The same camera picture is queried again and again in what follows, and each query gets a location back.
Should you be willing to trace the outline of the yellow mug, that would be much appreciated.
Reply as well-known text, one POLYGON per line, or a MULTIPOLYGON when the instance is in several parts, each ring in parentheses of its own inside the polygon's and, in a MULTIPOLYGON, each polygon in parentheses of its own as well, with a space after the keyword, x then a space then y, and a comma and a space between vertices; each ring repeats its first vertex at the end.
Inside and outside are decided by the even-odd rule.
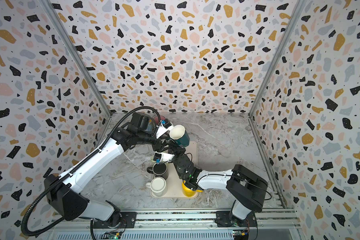
POLYGON ((198 193, 202 193, 203 190, 191 190, 189 189, 188 187, 186 187, 185 185, 185 181, 182 182, 182 191, 183 191, 183 194, 187 197, 187 198, 193 198, 195 197, 198 193))

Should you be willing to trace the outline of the black mug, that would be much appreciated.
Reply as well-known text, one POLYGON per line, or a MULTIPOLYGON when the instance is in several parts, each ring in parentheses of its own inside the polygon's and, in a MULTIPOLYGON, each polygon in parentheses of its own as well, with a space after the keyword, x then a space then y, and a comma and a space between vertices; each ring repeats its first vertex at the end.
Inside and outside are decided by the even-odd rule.
POLYGON ((168 166, 166 163, 156 163, 151 167, 147 167, 147 172, 154 178, 161 177, 165 180, 169 177, 168 166))

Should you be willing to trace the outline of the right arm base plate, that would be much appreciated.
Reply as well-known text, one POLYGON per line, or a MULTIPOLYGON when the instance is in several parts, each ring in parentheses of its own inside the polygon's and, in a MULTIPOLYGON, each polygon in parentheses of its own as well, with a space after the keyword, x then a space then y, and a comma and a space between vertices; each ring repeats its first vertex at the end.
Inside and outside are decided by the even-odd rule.
POLYGON ((235 217, 230 211, 217 211, 215 223, 219 228, 256 227, 257 220, 254 212, 250 212, 244 220, 235 217))

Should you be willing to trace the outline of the white mug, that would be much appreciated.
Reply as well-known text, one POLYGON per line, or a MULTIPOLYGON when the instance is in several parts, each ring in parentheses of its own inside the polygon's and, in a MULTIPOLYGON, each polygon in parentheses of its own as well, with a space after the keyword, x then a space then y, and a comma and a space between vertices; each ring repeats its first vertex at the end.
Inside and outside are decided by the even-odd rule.
POLYGON ((164 178, 156 177, 146 183, 146 188, 150 189, 156 197, 162 197, 167 192, 168 186, 164 178))

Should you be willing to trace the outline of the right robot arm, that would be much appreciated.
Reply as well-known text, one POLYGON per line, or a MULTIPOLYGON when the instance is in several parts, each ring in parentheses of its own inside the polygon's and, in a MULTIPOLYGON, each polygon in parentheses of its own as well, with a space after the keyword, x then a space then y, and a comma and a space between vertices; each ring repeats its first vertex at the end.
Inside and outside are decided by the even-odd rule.
POLYGON ((208 189, 227 190, 235 197, 231 208, 231 218, 243 221, 251 213, 263 210, 268 183, 254 172, 242 165, 235 165, 233 169, 211 172, 197 168, 185 151, 171 151, 179 178, 185 187, 191 191, 208 189))

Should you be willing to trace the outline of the pink patterned mug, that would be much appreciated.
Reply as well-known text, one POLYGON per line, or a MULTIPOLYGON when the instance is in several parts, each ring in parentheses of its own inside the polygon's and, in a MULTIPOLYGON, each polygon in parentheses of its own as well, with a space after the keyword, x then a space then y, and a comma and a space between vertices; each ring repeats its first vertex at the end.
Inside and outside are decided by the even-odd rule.
POLYGON ((165 125, 169 122, 169 120, 164 116, 161 116, 160 118, 155 117, 155 121, 157 125, 165 125))

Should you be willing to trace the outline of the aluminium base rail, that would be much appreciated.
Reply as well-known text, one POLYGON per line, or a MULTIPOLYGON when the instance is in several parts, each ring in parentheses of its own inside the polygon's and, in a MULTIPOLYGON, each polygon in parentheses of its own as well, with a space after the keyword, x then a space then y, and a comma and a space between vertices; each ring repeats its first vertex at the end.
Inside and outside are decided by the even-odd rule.
POLYGON ((101 229, 88 220, 62 223, 46 240, 303 240, 302 228, 291 209, 264 209, 230 224, 228 209, 131 210, 119 229, 101 229))

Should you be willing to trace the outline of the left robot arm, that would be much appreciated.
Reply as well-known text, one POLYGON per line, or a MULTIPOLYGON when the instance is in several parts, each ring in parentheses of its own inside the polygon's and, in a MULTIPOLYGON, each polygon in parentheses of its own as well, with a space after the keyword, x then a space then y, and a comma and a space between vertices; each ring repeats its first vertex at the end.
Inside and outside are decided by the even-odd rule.
POLYGON ((109 201, 90 200, 81 192, 91 179, 109 162, 136 145, 151 145, 154 151, 164 148, 162 135, 173 129, 168 119, 151 118, 144 113, 132 113, 132 119, 112 129, 103 143, 77 165, 58 177, 51 175, 45 180, 48 203, 65 221, 77 218, 96 219, 109 228, 121 223, 121 210, 109 201))

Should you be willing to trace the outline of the dark green mug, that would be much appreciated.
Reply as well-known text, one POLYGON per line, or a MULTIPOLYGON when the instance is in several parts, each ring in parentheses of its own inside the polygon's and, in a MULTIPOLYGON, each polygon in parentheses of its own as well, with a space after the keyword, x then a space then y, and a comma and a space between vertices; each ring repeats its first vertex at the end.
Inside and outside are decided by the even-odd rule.
POLYGON ((190 137, 182 125, 176 125, 170 130, 170 138, 182 148, 186 148, 190 144, 190 137))

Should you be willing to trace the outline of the cream plastic tray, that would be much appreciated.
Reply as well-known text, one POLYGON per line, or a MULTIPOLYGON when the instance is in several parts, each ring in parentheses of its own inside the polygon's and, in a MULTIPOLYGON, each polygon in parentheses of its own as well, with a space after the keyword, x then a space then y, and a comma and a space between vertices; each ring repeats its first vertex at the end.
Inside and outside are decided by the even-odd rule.
MULTIPOLYGON (((195 166, 198 165, 198 144, 195 141, 190 141, 186 147, 187 156, 192 159, 195 166)), ((192 191, 192 196, 185 195, 183 191, 183 181, 179 178, 176 168, 172 163, 166 163, 168 167, 169 176, 166 179, 167 188, 161 196, 150 189, 150 194, 153 198, 168 198, 168 199, 194 199, 198 196, 199 192, 192 191)))

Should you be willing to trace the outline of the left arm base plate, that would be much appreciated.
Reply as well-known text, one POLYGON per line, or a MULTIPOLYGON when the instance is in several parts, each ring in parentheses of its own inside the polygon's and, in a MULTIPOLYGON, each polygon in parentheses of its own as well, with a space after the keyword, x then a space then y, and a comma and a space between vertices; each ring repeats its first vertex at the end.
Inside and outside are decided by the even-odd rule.
POLYGON ((107 221, 97 220, 94 229, 132 229, 135 226, 137 212, 120 212, 113 214, 107 221))

